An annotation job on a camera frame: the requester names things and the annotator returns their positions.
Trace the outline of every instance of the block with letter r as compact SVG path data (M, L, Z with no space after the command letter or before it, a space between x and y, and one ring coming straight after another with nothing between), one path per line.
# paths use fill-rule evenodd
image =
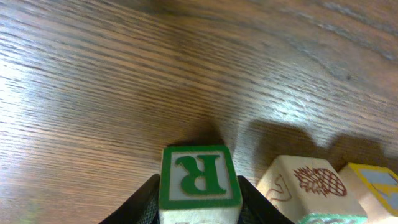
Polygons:
M242 196L226 146L163 151L159 217L168 223L237 223Z

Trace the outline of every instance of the toy block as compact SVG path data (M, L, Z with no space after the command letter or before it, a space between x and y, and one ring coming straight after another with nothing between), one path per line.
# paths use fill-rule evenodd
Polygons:
M237 223L242 195L226 146L167 147L159 189L161 224Z
M366 221L366 212L324 159L278 156L257 188L294 223Z
M398 176L393 171L349 163L339 175L365 209L369 223L398 223Z

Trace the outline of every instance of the green block side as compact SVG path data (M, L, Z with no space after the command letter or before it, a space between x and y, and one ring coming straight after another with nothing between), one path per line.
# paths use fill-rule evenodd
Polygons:
M170 201L170 171L172 152L215 152L224 154L225 164L231 184L231 199L214 200L175 200ZM241 189L239 188L238 178L236 177L231 153L226 146L173 146L167 147L163 151L162 172L160 175L159 208L160 209L192 209L192 208L211 208L211 207L235 207L242 204Z
M337 214L317 214L317 213L313 213L313 214L309 214L306 217L304 217L301 221L299 221L298 224L306 224L308 223L308 221L312 218L335 218L335 219L341 219L341 220L356 220L355 224L362 224L364 223L368 218L366 216L359 216L359 215L337 215Z

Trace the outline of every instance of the brown tabletop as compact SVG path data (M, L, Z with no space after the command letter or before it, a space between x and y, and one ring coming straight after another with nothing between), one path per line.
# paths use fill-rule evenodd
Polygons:
M398 171L397 1L0 2L0 223L97 223L161 150Z

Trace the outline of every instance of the yellow frame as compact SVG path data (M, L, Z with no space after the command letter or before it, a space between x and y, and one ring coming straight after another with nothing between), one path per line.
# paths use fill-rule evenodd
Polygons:
M365 186L373 193L373 195L381 202L383 207L393 216L398 217L398 210L393 209L388 202L381 196L381 194L372 186L371 183L365 178L364 175L360 172L360 170L375 170L381 173L388 173L393 176L396 180L398 180L398 176L388 169L387 167L379 167L379 166L372 166L372 165L364 165L364 164L348 164L351 169L356 173L356 175L362 180Z

